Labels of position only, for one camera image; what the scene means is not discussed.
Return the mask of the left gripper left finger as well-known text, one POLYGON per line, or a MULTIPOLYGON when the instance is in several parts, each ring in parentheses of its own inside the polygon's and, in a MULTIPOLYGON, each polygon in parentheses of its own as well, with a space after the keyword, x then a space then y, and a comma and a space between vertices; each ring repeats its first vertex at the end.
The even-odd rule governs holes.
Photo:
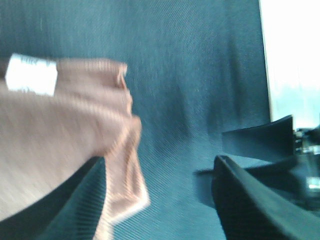
POLYGON ((106 197, 106 166, 93 157, 51 193, 0 222, 2 240, 92 240, 106 197))

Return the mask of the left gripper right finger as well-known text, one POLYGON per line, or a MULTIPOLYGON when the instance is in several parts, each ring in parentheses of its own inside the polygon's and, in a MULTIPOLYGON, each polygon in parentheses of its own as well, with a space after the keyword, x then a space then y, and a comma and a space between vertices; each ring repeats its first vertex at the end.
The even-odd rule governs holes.
POLYGON ((265 186, 231 158, 214 159, 212 198, 228 240, 318 240, 320 218, 265 186))

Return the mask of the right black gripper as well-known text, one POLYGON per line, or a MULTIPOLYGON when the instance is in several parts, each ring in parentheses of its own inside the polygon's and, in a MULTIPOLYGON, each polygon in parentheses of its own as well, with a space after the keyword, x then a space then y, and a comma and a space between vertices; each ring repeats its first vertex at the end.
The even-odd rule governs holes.
POLYGON ((293 130, 293 116, 267 124, 222 133, 223 150, 259 159, 264 165, 246 167, 254 179, 293 204, 320 208, 320 129, 293 130))

